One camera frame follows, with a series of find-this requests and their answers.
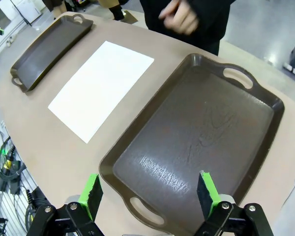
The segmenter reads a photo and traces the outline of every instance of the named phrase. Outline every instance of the person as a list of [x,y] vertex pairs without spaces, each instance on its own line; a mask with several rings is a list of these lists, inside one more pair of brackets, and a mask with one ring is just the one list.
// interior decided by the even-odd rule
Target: person
[[114,20],[120,21],[124,19],[121,5],[125,5],[129,0],[98,0],[99,4],[108,8],[114,15]]
[[218,55],[235,0],[140,0],[147,27]]
[[55,18],[67,11],[64,0],[43,0],[43,3],[48,10],[54,14]]

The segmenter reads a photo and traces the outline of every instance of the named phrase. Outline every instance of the beige tabletop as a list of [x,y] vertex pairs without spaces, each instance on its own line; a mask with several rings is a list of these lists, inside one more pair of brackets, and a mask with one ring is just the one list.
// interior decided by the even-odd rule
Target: beige tabletop
[[[51,69],[33,92],[22,93],[11,83],[8,71],[0,84],[0,109],[11,138],[35,181],[56,207],[62,206],[69,196],[82,192],[89,175],[98,172],[104,155],[188,54],[200,53],[219,62],[232,62],[236,57],[229,52],[224,60],[147,29],[90,15],[85,17],[93,20],[96,27]],[[48,105],[106,40],[155,61],[86,144],[48,110]],[[253,64],[248,64],[246,69],[258,70]],[[283,100],[285,113],[269,154],[241,205],[261,204],[273,223],[295,179],[295,102],[259,76],[269,74],[267,67],[260,70],[263,71],[258,72],[257,80]],[[158,233],[136,220],[121,197],[101,182],[104,196],[96,223],[105,235]]]

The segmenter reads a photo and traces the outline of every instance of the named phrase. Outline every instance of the black jacket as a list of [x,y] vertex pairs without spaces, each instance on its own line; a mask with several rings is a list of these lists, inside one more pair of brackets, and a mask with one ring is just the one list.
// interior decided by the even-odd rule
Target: black jacket
[[199,18],[199,27],[190,36],[177,34],[164,27],[158,19],[160,12],[171,0],[140,0],[146,24],[150,30],[166,34],[181,41],[200,47],[218,42],[226,31],[230,5],[235,0],[188,0]]

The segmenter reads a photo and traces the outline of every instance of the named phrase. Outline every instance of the tray handle hole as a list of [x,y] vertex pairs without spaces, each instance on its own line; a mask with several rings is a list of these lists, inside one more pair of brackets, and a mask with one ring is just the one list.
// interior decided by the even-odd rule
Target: tray handle hole
[[73,18],[73,21],[82,24],[83,19],[81,17],[79,17],[79,16],[76,16],[76,17]]
[[238,70],[231,69],[231,68],[226,68],[223,71],[223,75],[226,78],[230,78],[230,79],[233,79],[233,80],[236,80],[236,81],[240,82],[246,89],[251,89],[252,86],[253,86],[253,83],[249,79],[249,77],[246,76],[245,74],[241,73]]
[[152,211],[150,211],[149,209],[147,209],[143,203],[141,202],[140,199],[136,198],[136,197],[132,197],[130,199],[130,203],[132,204],[132,206],[135,208],[135,210],[144,218],[146,218],[149,221],[152,221],[153,223],[157,224],[157,225],[163,225],[165,223],[164,219],[153,213]]
[[18,85],[23,85],[19,78],[13,78],[13,81]]

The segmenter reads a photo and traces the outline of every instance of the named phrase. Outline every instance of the white paper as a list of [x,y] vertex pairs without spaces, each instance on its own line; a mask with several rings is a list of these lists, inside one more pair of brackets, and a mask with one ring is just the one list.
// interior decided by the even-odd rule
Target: white paper
[[154,59],[104,42],[48,106],[88,143]]

